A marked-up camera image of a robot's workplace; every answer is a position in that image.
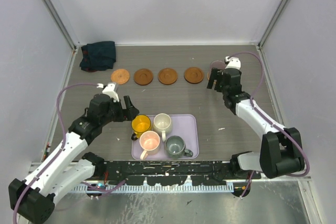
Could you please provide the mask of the grey ceramic mug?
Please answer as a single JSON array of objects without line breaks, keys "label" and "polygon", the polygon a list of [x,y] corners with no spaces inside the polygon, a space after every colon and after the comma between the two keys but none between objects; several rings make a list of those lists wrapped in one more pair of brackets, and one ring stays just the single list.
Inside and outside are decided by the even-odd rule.
[{"label": "grey ceramic mug", "polygon": [[170,136],[165,141],[165,151],[168,157],[179,159],[182,157],[193,157],[193,152],[186,148],[185,141],[180,136]]}]

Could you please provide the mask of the purple glass mug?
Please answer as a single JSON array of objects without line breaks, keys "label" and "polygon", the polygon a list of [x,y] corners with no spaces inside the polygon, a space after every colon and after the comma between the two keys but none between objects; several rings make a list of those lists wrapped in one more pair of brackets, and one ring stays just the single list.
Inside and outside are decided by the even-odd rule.
[{"label": "purple glass mug", "polygon": [[213,61],[211,64],[210,64],[210,71],[213,69],[213,68],[217,68],[219,70],[224,70],[226,68],[226,63],[222,60],[215,60]]}]

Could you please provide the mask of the brown wooden coaster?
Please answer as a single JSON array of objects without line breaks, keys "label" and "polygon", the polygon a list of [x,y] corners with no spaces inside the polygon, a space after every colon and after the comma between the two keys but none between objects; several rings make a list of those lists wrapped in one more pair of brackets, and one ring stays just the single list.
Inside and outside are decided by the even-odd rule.
[{"label": "brown wooden coaster", "polygon": [[158,73],[158,80],[164,85],[174,84],[178,79],[177,72],[172,68],[164,68]]},{"label": "brown wooden coaster", "polygon": [[134,73],[133,79],[136,84],[146,86],[152,82],[153,73],[146,68],[139,69]]},{"label": "brown wooden coaster", "polygon": [[198,84],[203,81],[204,73],[198,67],[189,67],[184,72],[184,79],[191,84]]}]

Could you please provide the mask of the pink ceramic mug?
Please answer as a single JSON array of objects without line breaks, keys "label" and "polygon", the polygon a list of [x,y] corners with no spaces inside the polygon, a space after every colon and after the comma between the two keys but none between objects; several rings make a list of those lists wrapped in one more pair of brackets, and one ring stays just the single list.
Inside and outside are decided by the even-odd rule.
[{"label": "pink ceramic mug", "polygon": [[160,136],[155,131],[144,132],[139,140],[140,146],[143,149],[140,160],[146,159],[149,155],[155,155],[160,150]]}]

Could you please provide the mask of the yellow glass mug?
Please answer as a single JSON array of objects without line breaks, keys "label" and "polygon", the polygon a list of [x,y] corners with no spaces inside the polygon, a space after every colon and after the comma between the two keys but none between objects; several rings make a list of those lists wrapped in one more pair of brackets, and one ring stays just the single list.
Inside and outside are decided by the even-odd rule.
[{"label": "yellow glass mug", "polygon": [[144,132],[152,130],[151,119],[147,115],[137,115],[131,122],[132,136],[131,140],[136,141]]}]

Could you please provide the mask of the white ceramic mug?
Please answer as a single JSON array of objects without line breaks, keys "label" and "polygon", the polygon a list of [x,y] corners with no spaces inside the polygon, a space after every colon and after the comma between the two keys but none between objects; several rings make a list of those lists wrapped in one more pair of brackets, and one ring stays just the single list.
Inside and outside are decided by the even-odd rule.
[{"label": "white ceramic mug", "polygon": [[153,119],[153,129],[162,138],[162,141],[167,140],[168,135],[173,130],[173,122],[168,114],[160,113]]}]

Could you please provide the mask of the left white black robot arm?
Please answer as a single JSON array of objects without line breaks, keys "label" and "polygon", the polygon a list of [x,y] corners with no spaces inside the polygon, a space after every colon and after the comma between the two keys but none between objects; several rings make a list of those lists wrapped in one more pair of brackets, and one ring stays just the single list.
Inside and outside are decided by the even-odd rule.
[{"label": "left white black robot arm", "polygon": [[88,152],[75,167],[67,169],[72,160],[84,151],[111,122],[132,121],[139,110],[129,96],[124,96],[126,107],[115,94],[96,94],[82,116],[73,121],[64,139],[40,166],[25,179],[14,179],[9,187],[13,223],[21,215],[32,223],[44,223],[55,206],[80,182],[101,179],[106,172],[105,160]]}]

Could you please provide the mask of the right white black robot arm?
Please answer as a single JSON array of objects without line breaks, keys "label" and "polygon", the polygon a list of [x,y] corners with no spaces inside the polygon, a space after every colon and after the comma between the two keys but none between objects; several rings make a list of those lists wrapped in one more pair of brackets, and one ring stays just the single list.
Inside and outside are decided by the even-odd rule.
[{"label": "right white black robot arm", "polygon": [[225,106],[244,120],[261,139],[260,152],[243,152],[232,155],[230,172],[241,179],[249,170],[262,172],[267,178],[283,175],[306,176],[310,164],[302,149],[299,131],[286,128],[267,115],[242,90],[241,71],[235,68],[213,68],[207,84],[208,89],[222,93]]}]

